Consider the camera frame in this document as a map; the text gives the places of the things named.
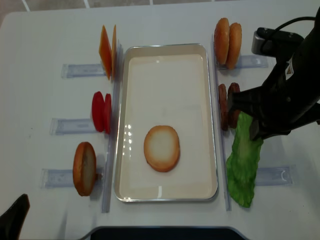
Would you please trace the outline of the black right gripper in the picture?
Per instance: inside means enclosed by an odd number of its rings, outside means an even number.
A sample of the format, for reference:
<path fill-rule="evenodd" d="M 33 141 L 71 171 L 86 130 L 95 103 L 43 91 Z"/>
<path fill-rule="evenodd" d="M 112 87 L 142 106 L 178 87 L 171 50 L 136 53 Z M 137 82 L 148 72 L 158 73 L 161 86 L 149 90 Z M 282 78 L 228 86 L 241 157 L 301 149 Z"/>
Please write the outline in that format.
<path fill-rule="evenodd" d="M 271 33 L 271 36 L 292 23 L 313 21 L 311 32 L 291 55 L 275 57 L 276 65 L 260 87 L 231 92 L 227 110 L 244 112 L 253 121 L 249 127 L 252 141 L 287 136 L 291 130 L 320 121 L 320 16 L 294 18 Z"/>

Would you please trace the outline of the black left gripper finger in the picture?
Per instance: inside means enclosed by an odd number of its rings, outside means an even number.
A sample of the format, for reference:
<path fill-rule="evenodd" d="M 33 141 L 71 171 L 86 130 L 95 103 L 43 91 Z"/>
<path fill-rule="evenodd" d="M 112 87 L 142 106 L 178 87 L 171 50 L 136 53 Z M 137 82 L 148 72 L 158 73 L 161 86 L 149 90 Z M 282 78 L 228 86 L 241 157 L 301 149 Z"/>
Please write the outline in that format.
<path fill-rule="evenodd" d="M 24 193 L 0 216 L 1 240 L 19 239 L 29 209 L 29 197 Z"/>

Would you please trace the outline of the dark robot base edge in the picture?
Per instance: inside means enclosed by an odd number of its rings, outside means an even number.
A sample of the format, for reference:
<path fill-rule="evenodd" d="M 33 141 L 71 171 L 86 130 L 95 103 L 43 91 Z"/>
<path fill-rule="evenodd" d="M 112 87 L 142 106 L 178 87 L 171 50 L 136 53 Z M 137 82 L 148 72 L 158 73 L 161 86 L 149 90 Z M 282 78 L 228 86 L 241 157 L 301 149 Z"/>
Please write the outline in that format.
<path fill-rule="evenodd" d="M 102 227 L 91 240 L 245 240 L 230 228 L 214 227 Z"/>

